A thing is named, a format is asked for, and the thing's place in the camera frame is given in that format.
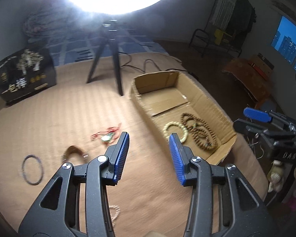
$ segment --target white bead bracelet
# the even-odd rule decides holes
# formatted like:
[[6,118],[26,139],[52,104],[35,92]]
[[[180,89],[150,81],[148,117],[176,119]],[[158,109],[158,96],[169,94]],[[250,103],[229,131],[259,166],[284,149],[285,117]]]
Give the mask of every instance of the white bead bracelet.
[[187,128],[184,125],[180,124],[179,122],[171,121],[171,122],[167,123],[164,126],[164,128],[163,128],[163,134],[164,134],[164,136],[165,136],[165,138],[167,140],[169,140],[169,137],[170,137],[169,134],[168,134],[168,129],[169,129],[170,126],[177,126],[177,127],[181,128],[181,130],[183,131],[183,134],[184,135],[180,139],[180,142],[181,143],[184,143],[186,141],[186,139],[187,139],[187,136],[188,136],[188,130],[187,130]]

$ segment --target tripod leg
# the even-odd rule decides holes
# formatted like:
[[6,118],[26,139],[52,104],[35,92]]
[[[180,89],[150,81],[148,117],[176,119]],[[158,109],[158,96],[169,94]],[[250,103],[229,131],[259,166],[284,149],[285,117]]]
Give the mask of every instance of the tripod leg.
[[116,83],[118,88],[118,93],[120,96],[123,96],[123,87],[122,87],[122,79],[121,79],[121,67],[120,67],[120,57],[118,54],[118,43],[116,39],[109,40],[109,44],[112,51],[112,57],[114,62],[114,72],[116,77]]
[[99,59],[100,59],[100,57],[101,57],[101,55],[103,53],[103,50],[104,50],[106,44],[107,44],[107,40],[105,38],[103,38],[103,40],[100,43],[100,47],[96,51],[95,58],[94,58],[94,61],[92,63],[92,67],[91,67],[89,75],[88,75],[87,84],[89,84],[92,81],[93,73],[95,71],[95,68],[96,68],[96,66],[97,66],[97,64],[99,62]]

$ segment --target cardboard flap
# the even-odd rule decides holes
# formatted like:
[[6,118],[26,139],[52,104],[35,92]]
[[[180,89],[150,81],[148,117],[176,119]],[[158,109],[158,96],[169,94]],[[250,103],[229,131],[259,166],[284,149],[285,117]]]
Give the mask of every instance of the cardboard flap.
[[186,96],[199,117],[215,130],[222,144],[236,135],[232,122],[216,106],[213,100],[202,92],[186,75],[180,74],[175,86]]
[[177,71],[141,75],[135,78],[135,86],[139,94],[172,87],[175,85],[178,75]]
[[212,165],[218,165],[224,160],[231,151],[232,146],[237,140],[237,135],[233,136],[227,143],[221,145],[206,161]]
[[174,87],[148,92],[141,95],[141,102],[146,106],[151,116],[187,103],[188,100]]

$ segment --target red string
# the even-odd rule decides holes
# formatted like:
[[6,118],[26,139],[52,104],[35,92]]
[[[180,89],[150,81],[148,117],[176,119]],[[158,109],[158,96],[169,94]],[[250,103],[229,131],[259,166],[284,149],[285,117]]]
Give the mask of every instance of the red string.
[[112,141],[110,143],[107,143],[106,145],[110,145],[111,143],[115,142],[115,140],[117,138],[119,138],[119,136],[121,135],[121,133],[119,132],[120,128],[121,128],[122,123],[119,123],[118,126],[113,126],[113,127],[108,127],[106,129],[106,131],[100,131],[97,132],[93,135],[91,135],[91,141],[93,141],[94,139],[98,139],[101,138],[104,135],[107,135],[109,133],[114,133],[114,132],[118,132],[114,134],[114,137],[112,138]]

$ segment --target blue sky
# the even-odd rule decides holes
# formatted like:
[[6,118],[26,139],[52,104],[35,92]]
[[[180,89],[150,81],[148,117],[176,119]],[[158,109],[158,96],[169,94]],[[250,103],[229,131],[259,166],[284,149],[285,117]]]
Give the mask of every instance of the blue sky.
[[280,39],[278,40],[275,49],[278,50],[281,46],[284,36],[290,37],[296,44],[296,26],[290,22],[287,18],[282,17],[278,31],[281,33]]

